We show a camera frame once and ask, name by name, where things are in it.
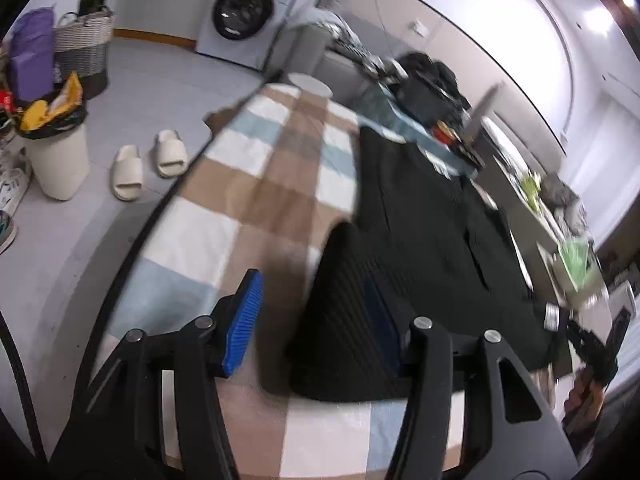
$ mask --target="beige slide sandal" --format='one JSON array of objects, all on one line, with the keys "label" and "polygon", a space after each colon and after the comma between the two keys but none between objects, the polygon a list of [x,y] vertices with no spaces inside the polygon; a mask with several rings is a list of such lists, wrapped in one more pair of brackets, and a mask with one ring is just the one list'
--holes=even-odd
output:
[{"label": "beige slide sandal", "polygon": [[158,173],[165,178],[180,176],[189,165],[189,155],[184,142],[175,130],[162,130],[156,143]]},{"label": "beige slide sandal", "polygon": [[142,193],[145,172],[138,147],[133,144],[122,146],[116,154],[111,168],[111,191],[120,200],[131,202]]}]

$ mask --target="human hand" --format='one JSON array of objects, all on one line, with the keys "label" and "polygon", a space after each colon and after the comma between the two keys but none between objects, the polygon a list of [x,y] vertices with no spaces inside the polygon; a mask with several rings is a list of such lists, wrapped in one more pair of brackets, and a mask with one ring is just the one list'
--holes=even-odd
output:
[{"label": "human hand", "polygon": [[582,368],[581,370],[578,370],[578,373],[575,375],[574,387],[569,392],[568,399],[564,402],[565,413],[577,410],[582,405],[582,395],[587,388],[593,395],[593,402],[584,414],[582,420],[577,423],[575,431],[585,429],[594,420],[596,420],[604,403],[604,390],[602,385],[597,381],[587,381],[587,378],[585,377],[585,369]]}]

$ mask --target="striped cloth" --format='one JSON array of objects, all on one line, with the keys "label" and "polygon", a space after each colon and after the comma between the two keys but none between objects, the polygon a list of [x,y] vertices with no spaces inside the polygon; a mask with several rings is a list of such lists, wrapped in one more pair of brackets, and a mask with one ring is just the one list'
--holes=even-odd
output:
[{"label": "striped cloth", "polygon": [[[284,349],[291,340],[331,227],[356,202],[354,143],[367,124],[324,98],[285,85],[253,96],[194,163],[129,275],[97,367],[127,330],[179,330],[233,293],[250,267],[264,274],[264,303],[241,368],[218,380],[228,437],[246,479],[381,478],[406,402],[332,404],[294,396]],[[179,460],[172,372],[163,378],[164,431]],[[462,440],[455,394],[449,452]]]}]

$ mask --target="wall outlet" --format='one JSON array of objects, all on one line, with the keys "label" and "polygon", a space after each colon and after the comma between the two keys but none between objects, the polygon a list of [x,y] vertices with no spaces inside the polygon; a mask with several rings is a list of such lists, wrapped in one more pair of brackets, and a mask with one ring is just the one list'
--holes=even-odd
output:
[{"label": "wall outlet", "polygon": [[426,38],[427,34],[429,33],[429,29],[420,20],[415,20],[411,24],[411,30],[414,31],[418,36],[422,36],[423,38]]}]

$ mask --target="ceiling light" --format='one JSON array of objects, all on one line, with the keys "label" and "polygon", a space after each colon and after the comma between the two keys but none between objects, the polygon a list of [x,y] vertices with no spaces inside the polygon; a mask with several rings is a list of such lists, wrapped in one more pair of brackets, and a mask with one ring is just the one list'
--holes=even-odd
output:
[{"label": "ceiling light", "polygon": [[593,32],[606,36],[613,25],[613,16],[604,7],[597,7],[584,13],[584,22]]},{"label": "ceiling light", "polygon": [[622,0],[622,3],[624,3],[630,9],[633,9],[636,6],[636,0]]}]

